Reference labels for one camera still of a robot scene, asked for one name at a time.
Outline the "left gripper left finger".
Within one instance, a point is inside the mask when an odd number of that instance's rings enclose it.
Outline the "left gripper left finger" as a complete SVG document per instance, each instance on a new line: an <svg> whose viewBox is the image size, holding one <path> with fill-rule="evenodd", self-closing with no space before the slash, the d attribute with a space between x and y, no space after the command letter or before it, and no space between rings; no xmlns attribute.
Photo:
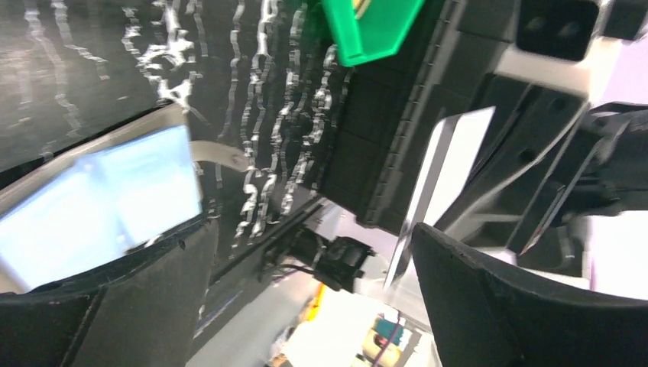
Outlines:
<svg viewBox="0 0 648 367"><path fill-rule="evenodd" d="M148 248L1 297L3 366L182 366L218 242L197 221Z"/></svg>

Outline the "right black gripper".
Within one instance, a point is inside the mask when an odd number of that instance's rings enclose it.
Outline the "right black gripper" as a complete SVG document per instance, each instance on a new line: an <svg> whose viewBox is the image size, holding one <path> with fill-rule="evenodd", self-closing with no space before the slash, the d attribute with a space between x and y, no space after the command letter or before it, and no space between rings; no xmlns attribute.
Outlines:
<svg viewBox="0 0 648 367"><path fill-rule="evenodd" d="M516 226L516 263L582 276L588 268L589 219L647 209L647 106L595 107L568 141L559 143L590 106L584 93L488 76L473 105L493 106L494 115L467 184L435 227L455 234L546 157L549 175Z"/></svg>

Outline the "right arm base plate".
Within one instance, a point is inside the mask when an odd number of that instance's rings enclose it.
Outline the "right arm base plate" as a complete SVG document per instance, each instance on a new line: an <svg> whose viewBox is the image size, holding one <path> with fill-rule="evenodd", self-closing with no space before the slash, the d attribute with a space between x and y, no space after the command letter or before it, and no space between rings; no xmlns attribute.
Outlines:
<svg viewBox="0 0 648 367"><path fill-rule="evenodd" d="M357 239L337 237L329 241L303 227L266 250L258 278L298 271L311 275L334 291L355 293L356 281L365 276L363 265L375 255L371 246Z"/></svg>

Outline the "white credit card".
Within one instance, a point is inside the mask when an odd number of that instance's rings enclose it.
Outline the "white credit card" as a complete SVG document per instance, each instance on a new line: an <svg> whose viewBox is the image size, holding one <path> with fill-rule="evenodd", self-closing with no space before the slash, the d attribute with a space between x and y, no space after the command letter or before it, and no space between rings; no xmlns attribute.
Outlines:
<svg viewBox="0 0 648 367"><path fill-rule="evenodd" d="M433 225L463 190L496 111L494 106L441 119L426 146L410 204L384 279L387 290L407 271L410 238L419 223Z"/></svg>

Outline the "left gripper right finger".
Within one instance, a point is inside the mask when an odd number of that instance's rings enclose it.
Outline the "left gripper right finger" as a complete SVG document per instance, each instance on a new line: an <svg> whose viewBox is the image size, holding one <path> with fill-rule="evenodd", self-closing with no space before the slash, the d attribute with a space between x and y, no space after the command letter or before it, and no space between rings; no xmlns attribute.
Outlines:
<svg viewBox="0 0 648 367"><path fill-rule="evenodd" d="M647 303L562 284L426 224L410 247L444 366L645 366Z"/></svg>

